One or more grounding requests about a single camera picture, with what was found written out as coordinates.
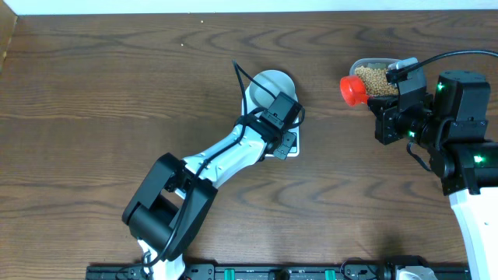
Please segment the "white digital kitchen scale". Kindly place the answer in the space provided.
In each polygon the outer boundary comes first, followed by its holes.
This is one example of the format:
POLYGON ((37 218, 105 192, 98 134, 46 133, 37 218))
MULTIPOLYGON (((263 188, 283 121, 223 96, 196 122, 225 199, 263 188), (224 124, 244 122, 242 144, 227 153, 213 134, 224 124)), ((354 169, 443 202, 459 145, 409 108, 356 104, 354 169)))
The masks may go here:
MULTIPOLYGON (((268 89, 272 94, 277 96, 280 92, 284 92, 290 95, 295 101, 298 100, 296 95, 296 88, 292 80, 287 82, 272 82, 272 81, 259 81, 266 89, 268 89)), ((268 108, 273 98, 260 86, 257 86, 254 82, 251 82, 250 85, 245 89, 244 92, 247 98, 247 108, 248 111, 258 107, 268 108)), ((288 157, 297 157, 300 153, 300 129, 292 128, 289 130, 296 136, 296 140, 292 144, 288 157)))

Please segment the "red plastic scoop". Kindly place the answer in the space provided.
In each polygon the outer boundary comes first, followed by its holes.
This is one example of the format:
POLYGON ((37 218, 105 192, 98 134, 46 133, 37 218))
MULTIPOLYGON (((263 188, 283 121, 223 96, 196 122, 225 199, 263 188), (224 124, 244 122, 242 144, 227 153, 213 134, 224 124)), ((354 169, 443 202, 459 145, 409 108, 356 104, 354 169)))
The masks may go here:
POLYGON ((341 78, 340 91, 344 101, 350 107, 367 103, 369 99, 366 94, 366 86, 363 80, 357 75, 348 75, 341 78))

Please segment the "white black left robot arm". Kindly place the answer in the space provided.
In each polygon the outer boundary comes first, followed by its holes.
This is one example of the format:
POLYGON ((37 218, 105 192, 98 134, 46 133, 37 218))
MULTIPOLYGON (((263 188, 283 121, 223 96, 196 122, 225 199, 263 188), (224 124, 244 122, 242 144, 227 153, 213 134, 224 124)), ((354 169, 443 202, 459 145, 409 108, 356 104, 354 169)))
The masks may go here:
POLYGON ((182 255, 219 188, 267 155, 285 159, 299 125, 297 120, 248 114, 203 152, 183 159, 170 153, 158 158, 121 217, 143 250, 143 272, 151 279, 178 279, 185 269, 182 255))

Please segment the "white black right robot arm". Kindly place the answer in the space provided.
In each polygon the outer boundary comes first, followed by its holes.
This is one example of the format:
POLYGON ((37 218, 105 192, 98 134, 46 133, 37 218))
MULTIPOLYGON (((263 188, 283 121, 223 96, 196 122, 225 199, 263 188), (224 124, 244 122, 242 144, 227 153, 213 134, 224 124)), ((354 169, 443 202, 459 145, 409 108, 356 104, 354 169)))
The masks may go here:
POLYGON ((486 139, 490 93, 484 75, 446 71, 434 94, 421 86, 367 101, 380 143, 406 138, 429 153, 421 165, 440 178, 473 279, 497 277, 497 143, 486 139))

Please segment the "grey plastic bowl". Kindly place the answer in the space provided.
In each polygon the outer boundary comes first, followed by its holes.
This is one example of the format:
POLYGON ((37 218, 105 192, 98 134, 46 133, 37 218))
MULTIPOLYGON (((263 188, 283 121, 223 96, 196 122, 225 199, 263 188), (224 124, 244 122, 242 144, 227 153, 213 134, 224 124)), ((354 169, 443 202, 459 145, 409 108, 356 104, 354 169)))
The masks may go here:
MULTIPOLYGON (((274 96, 278 96, 281 92, 298 100, 296 95, 296 87, 293 80, 285 73, 278 70, 265 70, 258 73, 254 77, 254 81, 266 88, 274 96)), ((257 108, 269 108, 274 98, 260 86, 251 82, 245 89, 247 99, 247 109, 249 111, 257 108)))

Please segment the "clear container of soybeans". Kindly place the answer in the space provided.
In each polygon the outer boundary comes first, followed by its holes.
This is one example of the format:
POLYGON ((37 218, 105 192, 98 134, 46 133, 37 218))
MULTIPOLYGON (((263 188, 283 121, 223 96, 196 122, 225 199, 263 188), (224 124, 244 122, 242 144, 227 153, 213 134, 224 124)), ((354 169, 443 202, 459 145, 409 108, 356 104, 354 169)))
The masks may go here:
POLYGON ((368 96, 396 96, 398 89, 386 79, 388 66, 396 62, 393 58, 362 58, 352 64, 349 74, 362 80, 368 96))

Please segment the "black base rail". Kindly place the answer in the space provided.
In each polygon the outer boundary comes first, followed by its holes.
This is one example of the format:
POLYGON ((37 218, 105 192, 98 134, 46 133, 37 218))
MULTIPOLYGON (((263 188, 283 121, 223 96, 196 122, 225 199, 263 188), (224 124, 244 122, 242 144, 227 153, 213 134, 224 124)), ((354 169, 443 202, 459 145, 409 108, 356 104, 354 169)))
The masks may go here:
POLYGON ((217 264, 182 258, 153 264, 91 264, 85 280, 396 280, 466 279, 475 277, 467 265, 431 264, 417 255, 367 261, 350 257, 340 264, 217 264))

